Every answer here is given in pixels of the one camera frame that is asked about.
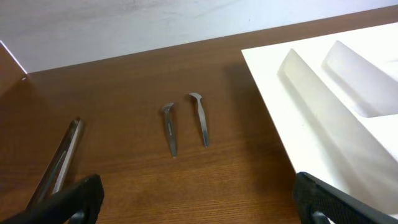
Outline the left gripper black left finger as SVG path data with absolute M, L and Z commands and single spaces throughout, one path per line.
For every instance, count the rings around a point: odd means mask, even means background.
M 2 221 L 3 224 L 91 223 L 95 224 L 104 200 L 104 189 L 98 174 L 89 175 L 68 188 L 53 194 Z

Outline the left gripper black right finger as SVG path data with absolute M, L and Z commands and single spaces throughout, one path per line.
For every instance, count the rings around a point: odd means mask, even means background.
M 302 223 L 397 224 L 397 219 L 376 210 L 328 183 L 299 172 L 293 198 Z

